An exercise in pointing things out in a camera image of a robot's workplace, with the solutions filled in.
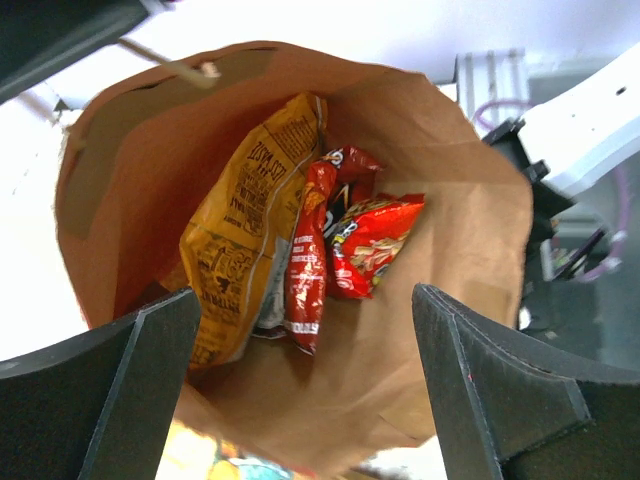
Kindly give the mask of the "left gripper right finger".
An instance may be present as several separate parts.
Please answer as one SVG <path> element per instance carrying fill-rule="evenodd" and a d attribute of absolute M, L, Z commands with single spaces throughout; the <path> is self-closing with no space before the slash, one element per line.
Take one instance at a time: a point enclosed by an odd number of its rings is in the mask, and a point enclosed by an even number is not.
<path fill-rule="evenodd" d="M 418 284 L 413 321 L 450 479 L 636 479 L 639 374 Z"/>

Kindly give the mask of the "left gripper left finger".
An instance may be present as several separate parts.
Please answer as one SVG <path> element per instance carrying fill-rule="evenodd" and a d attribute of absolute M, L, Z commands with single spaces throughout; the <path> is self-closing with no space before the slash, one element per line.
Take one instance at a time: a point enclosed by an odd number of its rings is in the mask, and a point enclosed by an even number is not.
<path fill-rule="evenodd" d="M 2 361 L 2 478 L 154 478 L 199 322 L 185 288 Z"/>

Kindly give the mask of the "orange candy bag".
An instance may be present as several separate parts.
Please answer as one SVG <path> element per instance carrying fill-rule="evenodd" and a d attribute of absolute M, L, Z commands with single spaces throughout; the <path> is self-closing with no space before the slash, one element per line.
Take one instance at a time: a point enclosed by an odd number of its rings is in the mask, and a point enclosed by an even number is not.
<path fill-rule="evenodd" d="M 281 480 L 308 475 L 243 452 L 237 445 L 173 420 L 156 479 Z"/>

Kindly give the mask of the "orange yellow chips bag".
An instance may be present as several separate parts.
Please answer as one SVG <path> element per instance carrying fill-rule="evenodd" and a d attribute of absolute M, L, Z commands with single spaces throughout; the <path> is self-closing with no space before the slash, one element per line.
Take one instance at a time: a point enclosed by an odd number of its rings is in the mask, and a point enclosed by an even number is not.
<path fill-rule="evenodd" d="M 252 129 L 189 220 L 182 264 L 201 306 L 190 369 L 238 360 L 287 263 L 311 163 L 323 151 L 326 102 L 301 93 Z"/>

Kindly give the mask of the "red rice cracker bag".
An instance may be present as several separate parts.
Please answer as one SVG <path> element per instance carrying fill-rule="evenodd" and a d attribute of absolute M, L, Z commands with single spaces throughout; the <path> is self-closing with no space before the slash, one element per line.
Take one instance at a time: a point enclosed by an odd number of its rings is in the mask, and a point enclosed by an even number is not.
<path fill-rule="evenodd" d="M 370 298 L 424 206 L 422 194 L 380 194 L 350 207 L 329 236 L 328 294 Z"/>

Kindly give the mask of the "red Doritos bag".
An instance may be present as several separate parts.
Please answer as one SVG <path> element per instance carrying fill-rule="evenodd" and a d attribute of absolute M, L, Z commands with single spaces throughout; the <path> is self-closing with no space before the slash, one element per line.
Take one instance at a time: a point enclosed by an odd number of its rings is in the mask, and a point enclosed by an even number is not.
<path fill-rule="evenodd" d="M 308 355 L 316 351 L 328 283 L 327 237 L 347 210 L 373 193 L 384 166 L 355 146 L 332 150 L 309 167 L 285 277 L 284 327 Z"/>

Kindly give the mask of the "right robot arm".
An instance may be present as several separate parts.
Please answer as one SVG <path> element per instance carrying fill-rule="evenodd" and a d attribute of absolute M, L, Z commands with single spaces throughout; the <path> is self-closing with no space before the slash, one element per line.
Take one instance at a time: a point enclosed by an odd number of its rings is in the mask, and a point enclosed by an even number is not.
<path fill-rule="evenodd" d="M 568 199 L 615 174 L 618 220 L 610 253 L 577 276 L 589 283 L 621 264 L 631 220 L 631 193 L 623 163 L 639 152 L 639 46 L 634 45 L 596 73 L 557 97 L 531 107 L 515 121 L 487 133 L 493 142 L 513 134 L 524 157 L 543 163 L 543 182 Z"/>

